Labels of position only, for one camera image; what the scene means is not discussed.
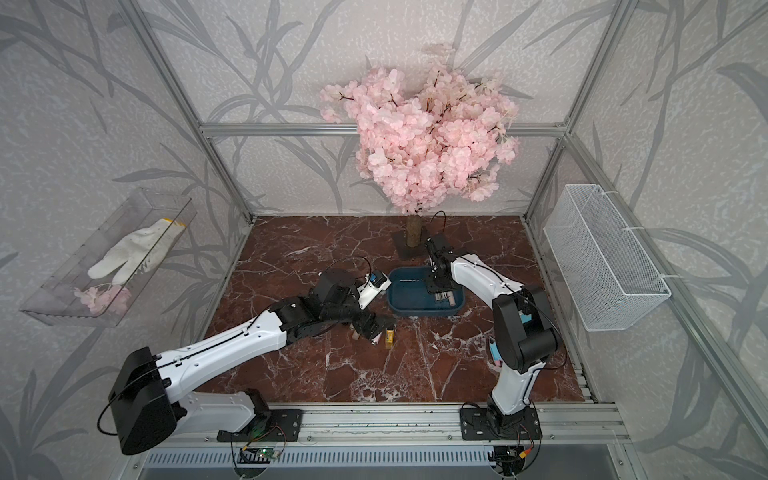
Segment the teal plastic storage box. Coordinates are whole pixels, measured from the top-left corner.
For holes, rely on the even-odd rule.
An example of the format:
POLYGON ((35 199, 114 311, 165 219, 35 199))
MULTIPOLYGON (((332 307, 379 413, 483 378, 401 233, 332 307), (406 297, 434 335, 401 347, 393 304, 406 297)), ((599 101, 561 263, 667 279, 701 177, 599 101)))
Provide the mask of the teal plastic storage box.
POLYGON ((398 267, 389 274, 391 286, 387 289, 387 303, 390 310, 400 317, 450 317, 459 313, 465 305, 464 290, 452 291, 456 305, 450 306, 442 293, 443 300, 435 301, 435 294, 427 292, 425 277, 427 266, 398 267))

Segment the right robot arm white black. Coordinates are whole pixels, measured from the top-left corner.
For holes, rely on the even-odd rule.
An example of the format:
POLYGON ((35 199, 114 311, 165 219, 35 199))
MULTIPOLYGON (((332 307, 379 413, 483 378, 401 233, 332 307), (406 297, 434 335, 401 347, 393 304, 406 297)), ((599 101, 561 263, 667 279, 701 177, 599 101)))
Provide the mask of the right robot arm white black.
POLYGON ((425 248, 430 293, 463 287, 492 310, 502 367, 488 409, 502 418, 518 414, 531 405, 533 386, 561 345, 546 293, 503 276, 475 254, 458 252, 442 234, 427 238, 425 248))

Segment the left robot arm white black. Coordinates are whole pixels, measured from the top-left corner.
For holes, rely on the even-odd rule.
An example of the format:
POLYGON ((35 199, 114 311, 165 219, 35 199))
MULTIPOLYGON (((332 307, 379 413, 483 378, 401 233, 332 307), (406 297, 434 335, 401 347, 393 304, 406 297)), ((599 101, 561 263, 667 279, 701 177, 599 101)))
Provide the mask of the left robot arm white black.
POLYGON ((337 324, 352 326, 368 340, 377 339, 389 319, 368 307, 390 285, 390 279, 378 270, 358 281, 345 270, 330 269, 307 295, 279 300, 256 317, 213 337, 159 354, 147 347, 131 352, 105 407, 122 454, 148 451, 177 430, 243 430, 256 415, 248 395, 199 395, 196 389, 253 358, 317 336, 337 324))

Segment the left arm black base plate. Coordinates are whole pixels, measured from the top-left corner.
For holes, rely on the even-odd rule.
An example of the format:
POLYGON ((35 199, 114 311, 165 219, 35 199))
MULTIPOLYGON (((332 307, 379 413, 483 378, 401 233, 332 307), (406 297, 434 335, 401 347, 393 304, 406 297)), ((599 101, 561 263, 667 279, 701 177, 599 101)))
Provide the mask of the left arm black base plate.
POLYGON ((216 440, 220 443, 297 442, 303 413, 301 409, 257 411, 256 416, 245 427, 237 432, 220 430, 216 440))

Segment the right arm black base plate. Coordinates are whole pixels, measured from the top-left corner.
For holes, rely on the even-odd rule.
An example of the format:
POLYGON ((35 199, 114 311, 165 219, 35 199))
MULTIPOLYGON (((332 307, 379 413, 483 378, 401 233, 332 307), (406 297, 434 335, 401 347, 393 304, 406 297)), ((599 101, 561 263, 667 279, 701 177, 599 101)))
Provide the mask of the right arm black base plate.
POLYGON ((467 441, 542 439, 538 412, 533 405, 504 415, 495 405, 481 407, 465 402, 459 409, 461 436, 467 441))

